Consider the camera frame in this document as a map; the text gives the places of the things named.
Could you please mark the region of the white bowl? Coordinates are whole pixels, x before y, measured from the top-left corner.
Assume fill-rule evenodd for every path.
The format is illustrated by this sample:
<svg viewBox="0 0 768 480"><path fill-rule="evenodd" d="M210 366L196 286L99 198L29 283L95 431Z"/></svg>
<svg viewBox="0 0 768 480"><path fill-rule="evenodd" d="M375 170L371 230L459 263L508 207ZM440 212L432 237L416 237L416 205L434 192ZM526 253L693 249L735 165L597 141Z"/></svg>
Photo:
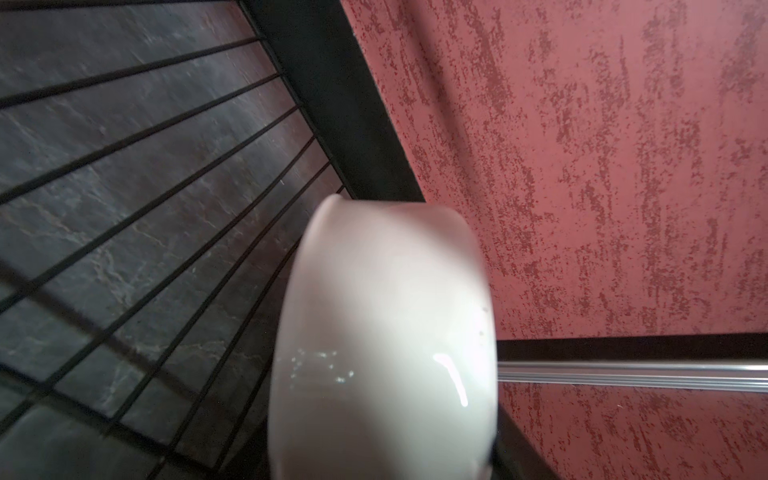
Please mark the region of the white bowl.
<svg viewBox="0 0 768 480"><path fill-rule="evenodd" d="M275 479L487 479L489 281L456 211L338 194L300 241L271 373Z"/></svg>

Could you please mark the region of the right aluminium corner profile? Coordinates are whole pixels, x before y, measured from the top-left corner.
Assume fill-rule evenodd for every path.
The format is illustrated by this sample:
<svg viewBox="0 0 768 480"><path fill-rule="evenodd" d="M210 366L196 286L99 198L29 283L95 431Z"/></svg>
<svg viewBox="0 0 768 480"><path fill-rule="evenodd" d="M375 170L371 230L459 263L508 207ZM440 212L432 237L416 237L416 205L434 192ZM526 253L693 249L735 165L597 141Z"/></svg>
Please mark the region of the right aluminium corner profile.
<svg viewBox="0 0 768 480"><path fill-rule="evenodd" d="M765 361L503 361L505 383L767 392Z"/></svg>

